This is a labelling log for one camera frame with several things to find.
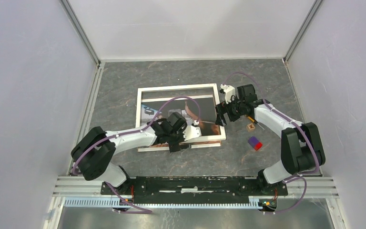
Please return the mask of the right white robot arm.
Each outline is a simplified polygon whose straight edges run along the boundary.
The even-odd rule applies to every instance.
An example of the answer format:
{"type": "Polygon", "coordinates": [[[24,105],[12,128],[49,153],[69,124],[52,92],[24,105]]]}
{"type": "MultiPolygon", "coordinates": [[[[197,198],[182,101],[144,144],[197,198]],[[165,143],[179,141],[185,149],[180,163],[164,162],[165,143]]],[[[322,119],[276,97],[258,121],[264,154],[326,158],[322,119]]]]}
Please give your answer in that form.
{"type": "Polygon", "coordinates": [[[220,93],[224,95],[224,100],[215,107],[216,125],[225,126],[228,121],[234,122],[248,116],[281,139],[280,160],[257,175],[256,189],[259,193],[268,195],[275,189],[276,183],[316,173],[325,163],[316,124],[302,123],[283,114],[268,100],[259,99],[252,84],[237,88],[222,84],[220,93]]]}

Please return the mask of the photo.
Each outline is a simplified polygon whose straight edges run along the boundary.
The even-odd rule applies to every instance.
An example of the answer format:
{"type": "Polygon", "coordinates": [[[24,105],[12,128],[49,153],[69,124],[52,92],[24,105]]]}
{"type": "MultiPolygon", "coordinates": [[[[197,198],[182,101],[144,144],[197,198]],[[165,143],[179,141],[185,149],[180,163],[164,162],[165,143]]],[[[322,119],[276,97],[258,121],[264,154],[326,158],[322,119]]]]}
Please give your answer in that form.
{"type": "Polygon", "coordinates": [[[212,94],[191,95],[192,100],[179,98],[168,103],[164,108],[161,106],[170,100],[164,98],[146,98],[140,101],[140,106],[136,111],[135,126],[140,127],[152,120],[152,118],[166,118],[171,113],[180,113],[191,125],[194,120],[200,119],[199,127],[201,136],[184,142],[190,144],[190,148],[220,147],[222,141],[226,139],[225,130],[215,124],[216,111],[215,99],[212,94]]]}

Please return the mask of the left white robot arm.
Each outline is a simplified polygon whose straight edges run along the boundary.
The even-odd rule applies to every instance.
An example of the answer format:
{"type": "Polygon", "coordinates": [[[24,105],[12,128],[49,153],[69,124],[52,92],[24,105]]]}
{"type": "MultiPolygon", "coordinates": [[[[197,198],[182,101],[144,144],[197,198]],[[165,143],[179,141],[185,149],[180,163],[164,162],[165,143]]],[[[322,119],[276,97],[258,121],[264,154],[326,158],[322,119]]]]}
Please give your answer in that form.
{"type": "Polygon", "coordinates": [[[118,194],[126,194],[131,188],[127,173],[121,166],[112,163],[117,153],[142,146],[167,144],[170,152],[181,150],[180,144],[187,141],[196,127],[174,112],[167,118],[151,120],[138,128],[123,131],[104,131],[97,126],[73,148],[72,173],[83,175],[85,180],[101,180],[111,185],[118,194]]]}

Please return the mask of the orange handled screwdriver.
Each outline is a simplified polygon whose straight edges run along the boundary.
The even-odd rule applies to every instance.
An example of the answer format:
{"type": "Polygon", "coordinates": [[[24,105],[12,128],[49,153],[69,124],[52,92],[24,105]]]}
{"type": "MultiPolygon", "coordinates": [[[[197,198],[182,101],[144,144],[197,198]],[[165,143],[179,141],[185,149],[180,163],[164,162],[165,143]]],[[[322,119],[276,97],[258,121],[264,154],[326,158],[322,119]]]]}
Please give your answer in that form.
{"type": "Polygon", "coordinates": [[[247,116],[247,118],[254,124],[259,126],[261,129],[265,130],[265,128],[263,126],[261,126],[256,120],[254,120],[252,117],[247,116]]]}

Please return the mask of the white photo frame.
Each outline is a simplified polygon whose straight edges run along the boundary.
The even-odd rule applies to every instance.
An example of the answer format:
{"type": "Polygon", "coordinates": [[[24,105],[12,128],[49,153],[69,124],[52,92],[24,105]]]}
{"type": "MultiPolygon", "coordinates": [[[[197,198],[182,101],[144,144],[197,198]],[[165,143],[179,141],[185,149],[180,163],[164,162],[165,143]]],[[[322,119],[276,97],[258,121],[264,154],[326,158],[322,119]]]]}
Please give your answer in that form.
{"type": "Polygon", "coordinates": [[[214,96],[215,105],[220,103],[221,100],[218,95],[217,84],[215,83],[139,88],[137,93],[137,108],[140,106],[140,101],[146,98],[170,97],[171,99],[161,106],[161,108],[164,108],[168,103],[176,99],[187,98],[192,100],[191,95],[206,94],[212,94],[214,96]]]}

